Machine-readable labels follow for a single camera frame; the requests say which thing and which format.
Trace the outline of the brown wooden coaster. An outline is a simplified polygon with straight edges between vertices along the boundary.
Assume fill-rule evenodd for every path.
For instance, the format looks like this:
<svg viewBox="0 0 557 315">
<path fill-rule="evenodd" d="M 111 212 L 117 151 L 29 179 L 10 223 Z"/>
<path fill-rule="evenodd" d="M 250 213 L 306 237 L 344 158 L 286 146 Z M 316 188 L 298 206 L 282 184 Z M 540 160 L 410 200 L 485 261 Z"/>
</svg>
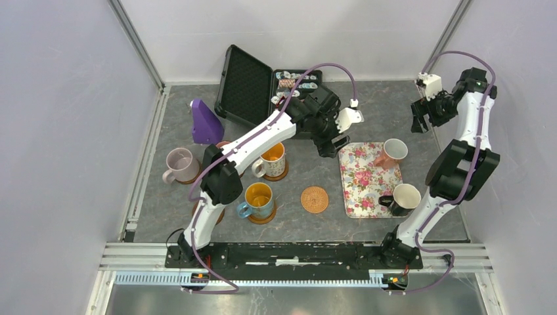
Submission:
<svg viewBox="0 0 557 315">
<path fill-rule="evenodd" d="M 289 164 L 288 164 L 288 162 L 286 162 L 286 163 L 285 163 L 284 171 L 283 171 L 280 175 L 278 175 L 278 176 L 276 176 L 276 177 L 271 177 L 271 176 L 268 176 L 268 175 L 263 175 L 263 178 L 264 178 L 265 180 L 269 180 L 269 181 L 272 181 L 272 182 L 276 182 L 276 181 L 282 180 L 282 179 L 288 174 L 288 172 L 289 172 Z"/>
<path fill-rule="evenodd" d="M 266 217 L 265 219 L 259 219 L 259 218 L 255 217 L 253 215 L 250 215 L 250 216 L 248 216 L 248 220 L 250 222 L 254 223 L 254 224 L 260 224 L 260 225 L 267 224 L 275 218 L 276 214 L 277 214 L 277 208 L 274 207 L 271 214 L 268 217 Z"/>
<path fill-rule="evenodd" d="M 180 184 L 192 184 L 200 176 L 201 172 L 201 164 L 195 161 L 195 163 L 191 163 L 188 167 L 180 169 L 175 178 Z"/>
<path fill-rule="evenodd" d="M 194 217 L 194 215 L 195 215 L 195 213 L 196 213 L 196 210 L 197 210 L 197 208 L 198 208 L 198 204 L 199 204 L 199 201 L 196 201 L 196 203 L 195 203 L 195 204 L 193 205 L 193 207 L 192 207 L 192 211 L 191 211 L 192 219 L 193 219 L 193 217 Z M 215 225 L 220 224 L 220 222 L 223 220 L 223 217 L 225 216 L 225 212 L 226 212 L 226 207 L 223 208 L 223 210 L 221 211 L 221 213 L 220 213 L 220 215 L 219 215 L 219 217 L 218 217 L 218 219 L 217 219 Z"/>
</svg>

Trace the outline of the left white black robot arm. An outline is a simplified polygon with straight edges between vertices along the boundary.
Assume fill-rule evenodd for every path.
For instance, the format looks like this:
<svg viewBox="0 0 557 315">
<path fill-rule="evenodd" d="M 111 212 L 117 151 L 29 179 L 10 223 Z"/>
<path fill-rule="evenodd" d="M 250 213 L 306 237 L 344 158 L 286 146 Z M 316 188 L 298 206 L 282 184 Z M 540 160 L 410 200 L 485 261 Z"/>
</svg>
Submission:
<svg viewBox="0 0 557 315">
<path fill-rule="evenodd" d="M 179 236 L 177 245 L 182 260 L 199 267 L 206 260 L 212 230 L 224 207 L 243 192 L 240 176 L 257 158 L 274 145 L 307 131 L 322 158 L 334 158 L 349 143 L 343 132 L 349 129 L 348 114 L 359 115 L 356 96 L 347 108 L 339 97 L 322 85 L 303 100 L 289 96 L 263 123 L 222 148 L 209 145 L 204 152 L 202 172 L 196 179 L 200 195 L 190 197 L 197 208 L 189 226 Z"/>
</svg>

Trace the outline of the white ceramic mug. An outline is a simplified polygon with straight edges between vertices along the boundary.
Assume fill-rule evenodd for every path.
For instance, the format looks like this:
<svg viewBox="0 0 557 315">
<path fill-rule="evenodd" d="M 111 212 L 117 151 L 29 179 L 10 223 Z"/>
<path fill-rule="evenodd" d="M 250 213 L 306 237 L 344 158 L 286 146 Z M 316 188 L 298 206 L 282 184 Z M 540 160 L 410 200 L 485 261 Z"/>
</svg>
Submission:
<svg viewBox="0 0 557 315">
<path fill-rule="evenodd" d="M 392 169 L 404 160 L 409 153 L 407 145 L 398 138 L 391 138 L 384 142 L 378 157 L 373 161 L 373 166 L 383 169 Z"/>
</svg>

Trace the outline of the lavender ceramic mug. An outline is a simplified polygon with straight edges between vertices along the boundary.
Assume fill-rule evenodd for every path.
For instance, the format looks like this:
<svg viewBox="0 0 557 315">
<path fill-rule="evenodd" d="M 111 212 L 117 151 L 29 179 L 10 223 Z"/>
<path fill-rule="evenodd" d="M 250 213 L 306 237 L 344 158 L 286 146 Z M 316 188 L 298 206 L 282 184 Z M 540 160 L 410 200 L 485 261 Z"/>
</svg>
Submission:
<svg viewBox="0 0 557 315">
<path fill-rule="evenodd" d="M 162 175 L 162 180 L 166 184 L 175 182 L 175 175 L 178 175 L 179 170 L 188 167 L 191 163 L 195 163 L 195 161 L 198 160 L 193 156 L 190 150 L 186 148 L 173 149 L 166 156 L 167 170 Z"/>
</svg>

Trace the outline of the blue mug yellow inside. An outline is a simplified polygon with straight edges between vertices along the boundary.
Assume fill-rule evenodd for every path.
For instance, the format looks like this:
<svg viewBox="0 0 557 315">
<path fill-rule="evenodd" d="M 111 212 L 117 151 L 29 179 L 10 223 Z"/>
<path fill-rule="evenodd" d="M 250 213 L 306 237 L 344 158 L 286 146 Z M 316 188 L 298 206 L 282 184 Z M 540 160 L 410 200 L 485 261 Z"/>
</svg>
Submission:
<svg viewBox="0 0 557 315">
<path fill-rule="evenodd" d="M 265 219 L 275 207 L 272 189 L 262 182 L 249 185 L 245 191 L 244 199 L 245 201 L 236 208 L 237 215 L 242 219 L 247 219 L 250 215 Z"/>
</svg>

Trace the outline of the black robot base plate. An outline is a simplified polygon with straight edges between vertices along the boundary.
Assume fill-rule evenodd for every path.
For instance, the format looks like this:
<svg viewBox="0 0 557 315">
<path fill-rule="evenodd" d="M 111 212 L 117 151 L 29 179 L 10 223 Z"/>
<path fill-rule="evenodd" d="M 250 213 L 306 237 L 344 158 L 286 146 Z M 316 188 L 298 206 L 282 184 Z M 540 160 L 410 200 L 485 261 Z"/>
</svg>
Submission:
<svg viewBox="0 0 557 315">
<path fill-rule="evenodd" d="M 198 250 L 224 278 L 235 280 L 365 280 L 371 270 L 423 267 L 418 249 L 367 242 L 211 243 Z"/>
</svg>

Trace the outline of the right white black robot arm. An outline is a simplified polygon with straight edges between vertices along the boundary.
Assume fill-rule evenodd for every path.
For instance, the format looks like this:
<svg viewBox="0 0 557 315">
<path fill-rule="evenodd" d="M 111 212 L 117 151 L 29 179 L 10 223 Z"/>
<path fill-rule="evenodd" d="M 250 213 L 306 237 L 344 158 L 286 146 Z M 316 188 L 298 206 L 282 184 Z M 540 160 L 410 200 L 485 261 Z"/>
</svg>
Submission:
<svg viewBox="0 0 557 315">
<path fill-rule="evenodd" d="M 427 190 L 417 208 L 384 238 L 378 254 L 384 266 L 412 266 L 424 238 L 443 215 L 473 199 L 499 165 L 501 157 L 489 141 L 489 115 L 497 88 L 486 73 L 478 68 L 464 70 L 451 92 L 443 89 L 438 75 L 419 74 L 416 86 L 421 98 L 411 104 L 411 131 L 425 133 L 457 117 L 457 135 L 430 167 Z"/>
</svg>

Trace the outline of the pink ceramic mug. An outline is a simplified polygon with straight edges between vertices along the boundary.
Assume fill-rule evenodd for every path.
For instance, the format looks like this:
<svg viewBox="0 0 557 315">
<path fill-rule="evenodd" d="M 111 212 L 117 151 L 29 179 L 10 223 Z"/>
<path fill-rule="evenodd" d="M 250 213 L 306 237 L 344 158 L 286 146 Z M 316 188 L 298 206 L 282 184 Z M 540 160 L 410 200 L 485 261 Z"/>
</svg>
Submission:
<svg viewBox="0 0 557 315">
<path fill-rule="evenodd" d="M 224 147 L 224 146 L 226 146 L 226 145 L 228 145 L 228 144 L 230 144 L 230 143 L 231 143 L 230 141 L 224 140 L 224 141 L 218 142 L 218 143 L 216 144 L 216 147 L 219 148 L 219 149 L 222 149 L 222 147 Z"/>
</svg>

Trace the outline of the floral mug orange inside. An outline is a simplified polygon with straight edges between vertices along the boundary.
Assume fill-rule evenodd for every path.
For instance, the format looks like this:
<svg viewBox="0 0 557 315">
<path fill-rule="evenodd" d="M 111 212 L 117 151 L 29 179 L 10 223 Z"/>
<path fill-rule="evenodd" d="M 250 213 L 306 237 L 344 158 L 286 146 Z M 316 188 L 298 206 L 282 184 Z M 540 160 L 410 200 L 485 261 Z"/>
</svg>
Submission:
<svg viewBox="0 0 557 315">
<path fill-rule="evenodd" d="M 257 178 L 263 175 L 276 177 L 284 171 L 285 163 L 286 150 L 284 144 L 279 142 L 254 161 L 252 174 Z"/>
</svg>

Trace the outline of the woven rattan round coaster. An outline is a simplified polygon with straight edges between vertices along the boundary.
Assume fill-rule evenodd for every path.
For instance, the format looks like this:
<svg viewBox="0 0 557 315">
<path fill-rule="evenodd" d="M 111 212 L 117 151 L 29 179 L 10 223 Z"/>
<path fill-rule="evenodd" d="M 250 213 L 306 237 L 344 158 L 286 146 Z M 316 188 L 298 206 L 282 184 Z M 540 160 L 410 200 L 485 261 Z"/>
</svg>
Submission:
<svg viewBox="0 0 557 315">
<path fill-rule="evenodd" d="M 302 207 L 309 213 L 322 213 L 329 206 L 326 190 L 320 186 L 307 187 L 300 197 Z"/>
</svg>

